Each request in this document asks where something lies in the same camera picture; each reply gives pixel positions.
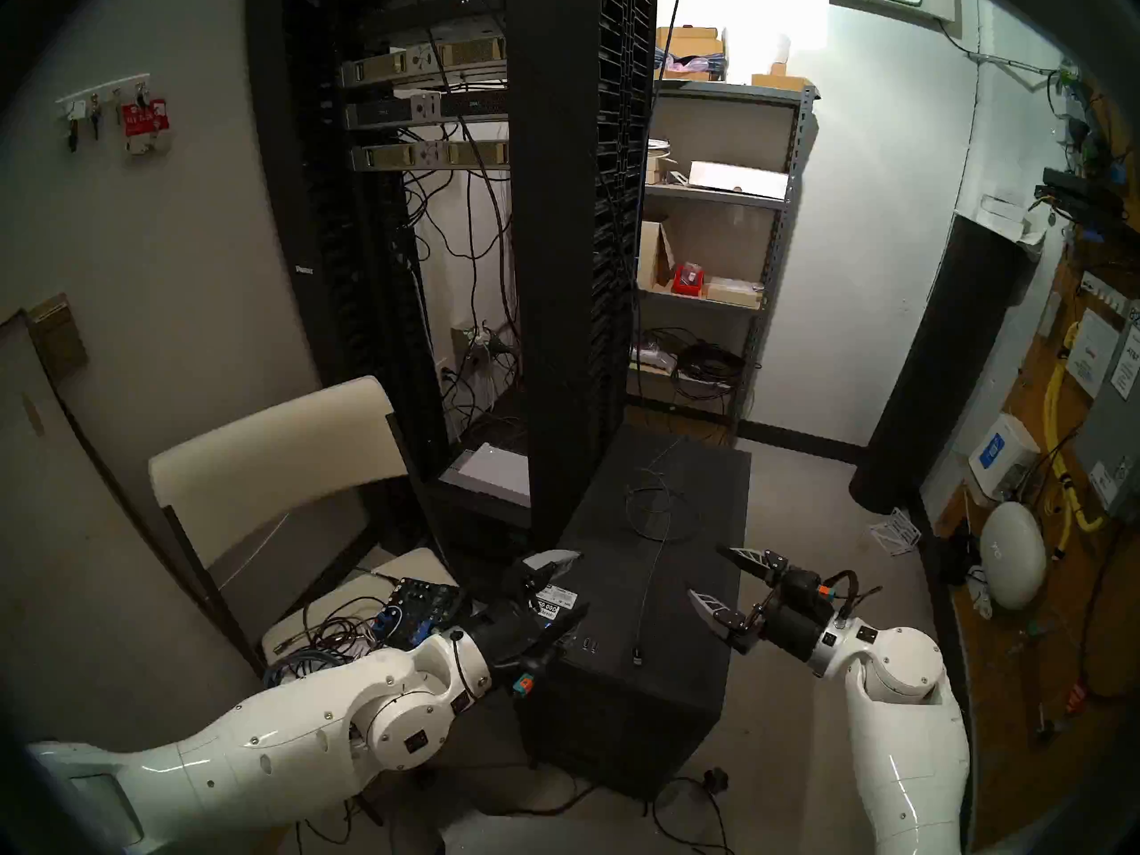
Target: server rack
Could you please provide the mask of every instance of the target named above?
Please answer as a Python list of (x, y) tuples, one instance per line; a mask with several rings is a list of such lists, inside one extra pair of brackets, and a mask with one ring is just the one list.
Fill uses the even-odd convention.
[[(386, 103), (391, 81), (357, 85), (356, 65), (399, 72), (398, 60), (363, 63), (392, 46), (414, 55), (409, 35), (429, 25), (458, 30), (481, 15), (499, 28), (531, 534), (553, 545), (622, 421), (656, 0), (247, 0), (246, 10), (262, 161), (321, 380), (375, 374), (425, 481), (449, 454), (402, 176), (351, 170), (353, 150), (399, 142), (399, 111)], [(380, 111), (374, 121), (359, 121), (377, 103), (365, 107)]]
[[(246, 0), (250, 87), (278, 239), (320, 380), (376, 376), (409, 465), (434, 472), (447, 464), (448, 441), (402, 186), (398, 174), (348, 169), (352, 141), (334, 83), (345, 55), (363, 48), (359, 18), (381, 1)], [(396, 136), (368, 131), (364, 140)], [(369, 484), (361, 497), (385, 547), (414, 545), (423, 523), (408, 484)]]
[(657, 0), (507, 0), (532, 532), (553, 546), (625, 407)]

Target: label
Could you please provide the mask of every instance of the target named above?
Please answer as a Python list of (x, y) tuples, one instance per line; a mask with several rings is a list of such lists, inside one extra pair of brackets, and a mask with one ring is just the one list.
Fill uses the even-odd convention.
[(152, 100), (146, 107), (140, 107), (138, 104), (127, 104), (123, 107), (123, 132), (128, 137), (153, 135), (169, 128), (166, 101), (161, 97)]
[(535, 597), (538, 600), (538, 614), (552, 621), (557, 618), (559, 610), (572, 610), (578, 600), (577, 593), (556, 585), (547, 585)]
[(997, 454), (1001, 453), (1001, 448), (1005, 446), (1005, 440), (997, 433), (994, 432), (994, 437), (991, 439), (986, 449), (982, 451), (982, 456), (978, 457), (982, 463), (983, 469), (988, 469), (994, 464), (994, 459), (997, 458)]
[(1132, 393), (1132, 384), (1137, 381), (1138, 372), (1140, 372), (1140, 329), (1133, 327), (1129, 331), (1129, 339), (1124, 341), (1124, 349), (1121, 351), (1121, 360), (1116, 363), (1116, 369), (1113, 372), (1113, 386), (1125, 401)]
[(1089, 472), (1089, 482), (1097, 490), (1100, 504), (1105, 508), (1113, 504), (1113, 500), (1116, 498), (1116, 481), (1108, 474), (1104, 463), (1097, 463), (1092, 466), (1092, 471)]

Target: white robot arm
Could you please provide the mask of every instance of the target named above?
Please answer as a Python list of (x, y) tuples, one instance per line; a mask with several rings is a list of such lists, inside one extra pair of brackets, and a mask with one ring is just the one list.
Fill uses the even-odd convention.
[[(956, 855), (970, 758), (962, 711), (938, 646), (913, 628), (877, 629), (853, 618), (858, 581), (826, 581), (773, 552), (722, 547), (772, 592), (744, 616), (690, 589), (708, 626), (738, 652), (771, 641), (817, 676), (844, 675), (855, 779), (879, 855)], [(837, 611), (831, 587), (846, 578)]]
[(169, 842), (288, 824), (359, 793), (380, 772), (410, 769), (442, 747), (456, 715), (521, 674), (538, 675), (588, 610), (546, 624), (529, 595), (552, 565), (512, 572), (515, 600), (470, 632), (432, 634), (410, 651), (380, 649), (259, 692), (196, 735), (135, 754), (42, 742), (31, 751), (107, 845), (142, 855)]

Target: sticker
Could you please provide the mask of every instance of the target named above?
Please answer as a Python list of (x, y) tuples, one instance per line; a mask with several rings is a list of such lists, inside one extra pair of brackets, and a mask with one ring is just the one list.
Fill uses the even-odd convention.
[(1112, 505), (1113, 500), (1116, 498), (1116, 481), (1114, 481), (1108, 474), (1104, 463), (1097, 463), (1092, 466), (1092, 471), (1089, 472), (1089, 481), (1097, 490), (1097, 496), (1100, 497), (1100, 504), (1106, 508)]
[(1005, 446), (1005, 440), (994, 432), (994, 437), (991, 439), (990, 443), (986, 445), (986, 449), (982, 451), (982, 456), (978, 461), (982, 463), (983, 469), (988, 469), (994, 464), (994, 459), (997, 458), (997, 454), (1001, 453), (1001, 448)]
[(1140, 329), (1133, 327), (1129, 331), (1121, 360), (1116, 363), (1116, 370), (1113, 372), (1113, 386), (1125, 401), (1132, 393), (1132, 384), (1137, 381), (1138, 372), (1140, 372)]
[(578, 600), (578, 595), (575, 592), (568, 592), (565, 588), (559, 588), (556, 585), (547, 585), (543, 591), (535, 595), (539, 601), (545, 601), (546, 603), (553, 603), (557, 606), (564, 606), (568, 610), (573, 609), (573, 602)]

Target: cardboard box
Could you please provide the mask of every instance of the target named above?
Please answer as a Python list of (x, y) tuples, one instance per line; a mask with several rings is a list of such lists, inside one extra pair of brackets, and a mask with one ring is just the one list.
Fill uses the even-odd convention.
[(663, 223), (642, 220), (642, 243), (637, 255), (637, 286), (652, 291), (673, 280), (677, 260), (669, 245)]
[(757, 88), (779, 88), (784, 91), (803, 91), (805, 87), (812, 84), (811, 79), (798, 75), (783, 75), (774, 73), (752, 73), (752, 84)]
[[(657, 28), (657, 47), (663, 49), (667, 40), (669, 41), (669, 52), (678, 58), (724, 54), (724, 42), (720, 40), (719, 31), (715, 26), (675, 26), (671, 40), (669, 40), (669, 27), (659, 26)], [(708, 72), (690, 73), (666, 70), (665, 78), (711, 82), (716, 81), (717, 75)]]

